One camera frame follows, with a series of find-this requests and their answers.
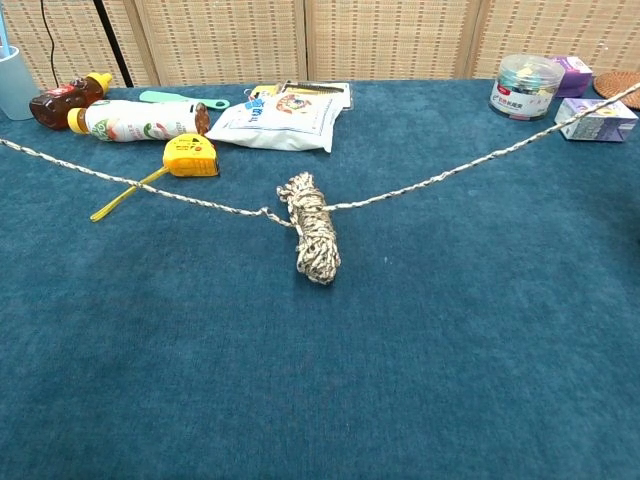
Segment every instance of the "woven mat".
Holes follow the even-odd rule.
[[[638,82],[640,82],[640,72],[609,72],[598,75],[593,82],[593,88],[604,98],[611,98]],[[627,95],[620,101],[629,108],[640,110],[640,90]]]

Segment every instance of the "clear plastic jar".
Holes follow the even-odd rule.
[[[509,55],[500,63],[489,104],[515,120],[543,118],[564,73],[560,64],[545,57]]]

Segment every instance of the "cup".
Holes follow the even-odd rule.
[[[33,118],[29,102],[40,95],[33,77],[17,47],[9,47],[11,54],[0,57],[0,110],[11,120]]]

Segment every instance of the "box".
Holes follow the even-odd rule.
[[[551,60],[562,65],[565,71],[556,97],[581,97],[593,77],[591,69],[578,57],[556,56]]]
[[[565,98],[558,109],[555,122],[562,123],[576,113],[599,103],[602,103],[602,100]],[[560,131],[567,140],[624,142],[637,122],[638,117],[624,103],[617,101],[595,113],[590,113]]]

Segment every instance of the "coiled rope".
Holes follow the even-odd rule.
[[[469,163],[460,165],[452,170],[444,171],[439,175],[435,175],[413,185],[409,185],[381,195],[376,195],[367,198],[366,200],[327,205],[324,200],[324,195],[322,194],[322,192],[320,192],[320,190],[316,188],[313,183],[313,176],[307,172],[301,173],[300,175],[291,178],[286,185],[277,188],[277,194],[280,197],[280,200],[287,203],[287,209],[289,211],[289,216],[291,219],[290,222],[281,219],[268,207],[262,207],[258,210],[246,210],[242,208],[230,207],[221,203],[199,200],[197,198],[167,192],[166,190],[160,190],[158,188],[154,188],[150,185],[145,185],[128,178],[109,175],[103,172],[92,170],[90,168],[76,165],[71,162],[66,162],[64,160],[52,157],[51,155],[47,155],[46,153],[38,152],[28,147],[23,147],[4,138],[0,138],[0,144],[18,152],[31,155],[33,157],[40,157],[43,160],[46,160],[60,167],[75,170],[87,175],[93,175],[103,180],[122,183],[128,186],[135,186],[141,190],[146,190],[150,193],[162,195],[166,198],[173,198],[175,200],[199,205],[201,207],[221,210],[233,215],[241,215],[246,217],[265,216],[269,220],[282,225],[283,227],[294,227],[299,236],[298,247],[296,248],[296,250],[298,251],[298,271],[307,275],[307,277],[314,282],[329,284],[335,278],[337,269],[341,263],[340,256],[338,254],[335,230],[333,229],[331,218],[329,216],[330,212],[336,210],[364,207],[381,200],[399,197],[401,195],[404,195],[405,193],[413,192],[415,190],[428,187],[434,183],[441,182],[446,178],[456,175],[457,173],[460,173],[464,170],[476,167],[481,163],[485,163],[489,160],[493,160],[494,158],[513,153],[532,142],[540,140],[541,138],[546,137],[553,132],[557,132],[558,130],[561,130],[566,126],[577,122],[581,118],[586,117],[587,115],[594,113],[603,107],[617,102],[621,98],[624,98],[637,90],[640,90],[640,82],[632,85],[625,91],[620,92],[619,94],[614,95],[607,100],[604,100],[575,114],[564,122],[553,125],[546,130],[542,130],[541,132],[538,132],[525,140],[517,142],[508,148],[495,150],[488,155],[477,158]]]

